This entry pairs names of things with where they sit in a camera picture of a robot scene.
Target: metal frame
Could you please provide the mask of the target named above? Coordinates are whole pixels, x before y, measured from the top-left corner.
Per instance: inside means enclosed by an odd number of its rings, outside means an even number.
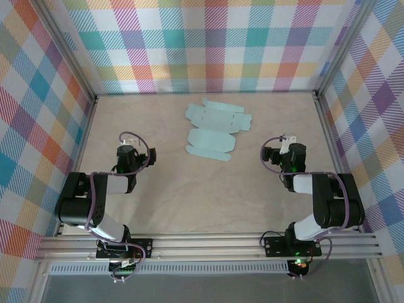
[[[341,157],[339,156],[338,148],[322,105],[322,102],[326,102],[326,97],[320,97],[318,94],[313,93],[313,100],[314,104],[316,105],[321,127],[324,131],[324,137],[326,138],[328,150],[330,151],[335,171],[338,173],[346,172],[343,168]],[[359,227],[359,230],[362,233],[365,232],[363,227]],[[371,272],[372,281],[380,303],[399,303],[400,300],[394,289],[393,282],[391,281],[391,278],[387,272],[387,267],[383,258],[368,259],[367,265],[369,267],[369,271]]]
[[[377,0],[363,0],[355,16],[355,19],[353,20],[351,26],[347,31],[347,35],[341,43],[334,60],[332,60],[330,67],[328,68],[323,80],[320,83],[318,90],[318,95],[320,97],[324,96],[327,88],[330,86],[337,72],[340,70],[345,57],[349,53],[361,29],[363,28],[367,17],[369,17],[369,15],[372,13],[373,7],[376,5],[376,2]]]
[[[152,238],[153,252],[149,262],[159,261],[265,261],[288,260],[286,257],[267,258],[259,245],[260,233],[214,234],[143,234],[134,238]],[[374,234],[350,230],[330,234],[333,241],[332,259],[380,258],[381,250]],[[321,243],[324,259],[330,249],[328,241]],[[46,237],[37,254],[39,262],[105,262],[95,259],[97,246],[90,235]]]
[[[87,80],[74,54],[71,52],[68,43],[64,39],[62,31],[60,31],[57,23],[53,19],[52,14],[49,11],[47,5],[44,3],[43,0],[30,0],[30,2],[32,6],[35,8],[37,14],[39,15],[39,18],[44,23],[46,29],[48,30],[53,41],[55,42],[57,48],[61,52],[63,59],[67,62],[68,66],[70,67],[71,71],[76,77],[77,82],[80,84],[84,93],[92,102],[94,102],[95,99],[97,98],[97,94],[92,88],[90,82]]]

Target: aluminum rail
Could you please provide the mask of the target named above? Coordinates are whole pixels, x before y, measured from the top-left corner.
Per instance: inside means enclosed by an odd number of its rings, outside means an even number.
[[[267,258],[259,245],[261,234],[145,234],[133,238],[152,238],[152,261],[258,261],[286,260],[287,257]],[[356,231],[331,234],[331,259],[381,258],[381,250],[374,234]],[[330,245],[321,241],[324,259]],[[46,237],[37,254],[38,262],[105,262],[95,259],[95,238],[87,235]]]

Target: colorful plaid pattern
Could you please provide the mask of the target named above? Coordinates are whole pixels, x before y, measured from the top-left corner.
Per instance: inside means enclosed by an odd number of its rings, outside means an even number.
[[[326,93],[328,119],[404,302],[404,0],[379,0]]]
[[[89,100],[29,0],[0,2],[0,302],[23,300]]]
[[[53,11],[56,20],[101,93],[312,90],[355,6],[355,0],[63,3]]]
[[[355,17],[357,16],[358,10],[360,8],[360,5],[363,3],[364,0],[355,0],[355,4],[353,5],[351,12],[349,12],[348,18],[345,21],[341,32],[338,36],[338,38],[335,40],[334,46],[327,58],[326,63],[324,64],[323,70],[321,71],[317,83],[316,83],[316,89],[319,89],[320,84],[322,82],[322,80],[324,79],[325,74],[327,73],[331,62],[333,62],[342,42],[345,40],[345,38],[347,37],[347,33],[348,33],[348,29],[351,26],[353,20],[355,19]]]

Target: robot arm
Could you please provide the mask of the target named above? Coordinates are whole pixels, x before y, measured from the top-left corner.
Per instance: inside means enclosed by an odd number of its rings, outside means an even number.
[[[121,145],[117,149],[116,169],[118,174],[136,172],[146,162],[147,156],[139,154],[131,145]],[[157,159],[154,148],[150,148],[150,161],[153,165]],[[136,174],[129,176],[95,174],[95,211],[89,228],[97,235],[118,242],[130,238],[129,229],[105,213],[105,202],[110,194],[129,194],[136,185]],[[70,226],[84,228],[92,203],[90,176],[83,172],[71,172],[66,179],[55,215],[57,219]]]
[[[298,174],[306,171],[306,146],[296,143],[295,136],[285,135],[281,148],[265,147],[262,158],[279,165],[285,175],[283,185],[294,193],[311,194],[313,213],[307,218],[292,223],[285,234],[291,241],[313,241],[322,231],[341,227],[345,219],[345,203],[338,181],[327,174]],[[338,174],[348,193],[349,220],[346,228],[362,225],[365,211],[352,174]]]

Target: white arm segment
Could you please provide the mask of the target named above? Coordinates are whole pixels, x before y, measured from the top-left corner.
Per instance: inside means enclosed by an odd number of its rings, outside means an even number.
[[[128,191],[128,178],[122,175],[109,175],[107,194],[124,194]]]
[[[314,236],[324,231],[311,214],[307,218],[295,223],[296,239],[300,241],[313,241]]]
[[[313,194],[312,175],[296,175],[293,178],[293,189],[296,193]],[[295,223],[296,239],[300,241],[313,241],[314,236],[324,231],[311,214],[307,218]]]
[[[79,225],[79,229],[84,229],[84,226]],[[111,239],[114,241],[122,241],[124,237],[124,225],[116,222],[112,217],[104,213],[104,217],[100,224],[94,229],[90,227],[90,230],[95,232],[97,235],[104,237],[106,239]]]
[[[312,175],[295,175],[293,177],[293,190],[296,193],[313,194]]]

